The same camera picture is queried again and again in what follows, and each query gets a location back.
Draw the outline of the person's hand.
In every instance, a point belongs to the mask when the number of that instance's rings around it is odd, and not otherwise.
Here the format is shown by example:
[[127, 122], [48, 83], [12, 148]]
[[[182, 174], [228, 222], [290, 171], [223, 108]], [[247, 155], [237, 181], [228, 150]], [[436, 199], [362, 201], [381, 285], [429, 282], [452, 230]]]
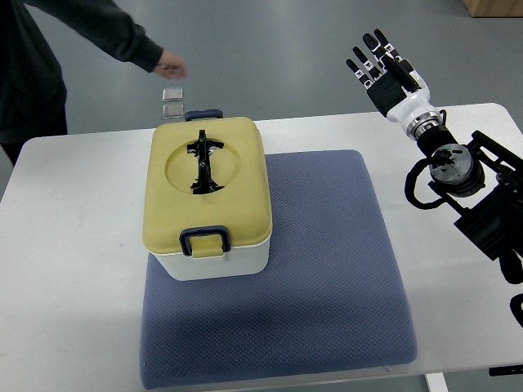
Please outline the person's hand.
[[189, 74], [185, 60], [168, 50], [163, 50], [154, 72], [167, 80], [184, 79]]

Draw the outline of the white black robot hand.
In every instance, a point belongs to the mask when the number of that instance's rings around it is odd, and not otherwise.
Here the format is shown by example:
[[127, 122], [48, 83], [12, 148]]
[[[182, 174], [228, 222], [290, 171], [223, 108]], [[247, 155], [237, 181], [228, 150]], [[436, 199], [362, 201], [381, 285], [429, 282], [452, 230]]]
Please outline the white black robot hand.
[[373, 33], [366, 33], [363, 43], [369, 52], [353, 47], [356, 59], [347, 59], [346, 65], [378, 112], [388, 121], [399, 124], [412, 140], [441, 125], [444, 119], [430, 103], [429, 87], [383, 32], [375, 29]]

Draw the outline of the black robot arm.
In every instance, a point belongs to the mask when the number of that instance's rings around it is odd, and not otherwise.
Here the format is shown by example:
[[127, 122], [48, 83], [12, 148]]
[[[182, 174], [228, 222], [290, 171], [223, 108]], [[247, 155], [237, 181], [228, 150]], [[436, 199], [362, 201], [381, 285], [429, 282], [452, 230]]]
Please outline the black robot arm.
[[421, 210], [449, 204], [455, 226], [510, 284], [522, 282], [522, 160], [480, 131], [459, 144], [446, 112], [429, 112], [407, 127], [424, 154], [406, 176], [405, 197]]

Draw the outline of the person's dark sleeved arm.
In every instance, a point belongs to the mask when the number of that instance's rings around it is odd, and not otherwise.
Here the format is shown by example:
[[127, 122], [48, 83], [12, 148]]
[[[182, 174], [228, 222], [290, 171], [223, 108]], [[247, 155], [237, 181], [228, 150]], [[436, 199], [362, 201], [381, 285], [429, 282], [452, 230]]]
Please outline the person's dark sleeved arm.
[[13, 163], [28, 140], [67, 132], [62, 69], [28, 6], [54, 16], [116, 60], [147, 72], [163, 54], [145, 29], [112, 1], [3, 1], [1, 147]]

